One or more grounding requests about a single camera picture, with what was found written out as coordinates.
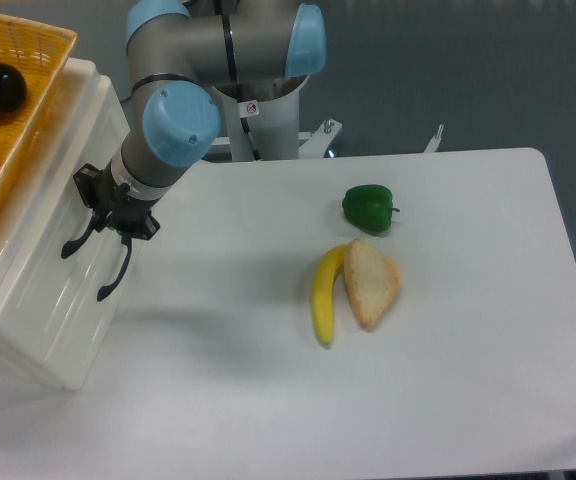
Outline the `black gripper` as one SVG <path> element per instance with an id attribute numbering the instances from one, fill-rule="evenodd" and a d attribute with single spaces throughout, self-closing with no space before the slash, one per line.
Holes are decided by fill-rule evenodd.
<path id="1" fill-rule="evenodd" d="M 117 184 L 111 166 L 103 171 L 86 163 L 73 175 L 83 204 L 92 211 L 91 229 L 116 230 L 122 238 L 150 240 L 160 229 L 152 216 L 156 200 L 145 201 L 129 194 L 129 185 Z"/>

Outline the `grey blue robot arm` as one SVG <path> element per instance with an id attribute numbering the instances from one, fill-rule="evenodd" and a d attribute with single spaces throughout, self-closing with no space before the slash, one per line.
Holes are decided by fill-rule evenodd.
<path id="1" fill-rule="evenodd" d="M 124 241 L 157 232 L 153 206 L 219 133 L 208 88 L 316 74 L 326 61 L 323 15 L 304 1 L 215 1 L 207 15 L 181 1 L 140 1 L 126 30 L 133 127 L 104 169 L 75 173 L 92 216 L 65 256 L 105 228 Z"/>

